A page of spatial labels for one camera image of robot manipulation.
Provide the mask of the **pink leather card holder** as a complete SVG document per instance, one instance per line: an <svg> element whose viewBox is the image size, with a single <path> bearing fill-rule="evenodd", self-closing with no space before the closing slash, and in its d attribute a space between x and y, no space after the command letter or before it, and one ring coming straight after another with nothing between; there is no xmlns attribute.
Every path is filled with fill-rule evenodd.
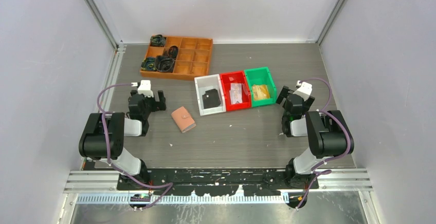
<svg viewBox="0 0 436 224"><path fill-rule="evenodd" d="M196 127L194 119L184 106L173 111L171 117L182 133L186 133Z"/></svg>

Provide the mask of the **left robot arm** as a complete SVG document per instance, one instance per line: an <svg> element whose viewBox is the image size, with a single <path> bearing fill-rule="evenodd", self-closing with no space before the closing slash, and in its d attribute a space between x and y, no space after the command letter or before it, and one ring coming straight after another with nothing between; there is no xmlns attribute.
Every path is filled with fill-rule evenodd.
<svg viewBox="0 0 436 224"><path fill-rule="evenodd" d="M150 114L166 110L164 92L157 95L158 99L132 90L127 113L91 113L79 140L79 154L114 166L135 188L145 189L150 183L147 166L124 147L124 138L146 136Z"/></svg>

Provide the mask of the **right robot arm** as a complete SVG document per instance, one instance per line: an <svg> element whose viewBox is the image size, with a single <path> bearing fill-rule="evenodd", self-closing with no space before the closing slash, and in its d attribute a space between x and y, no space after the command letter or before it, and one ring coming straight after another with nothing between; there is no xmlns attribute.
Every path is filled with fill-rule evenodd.
<svg viewBox="0 0 436 224"><path fill-rule="evenodd" d="M276 100L284 109L281 118L283 134L308 139L307 149L285 167L284 182L294 189L315 178L315 169L323 163L354 150L353 137L341 111L311 111L315 101L311 93L312 87L306 83L296 90L283 86Z"/></svg>

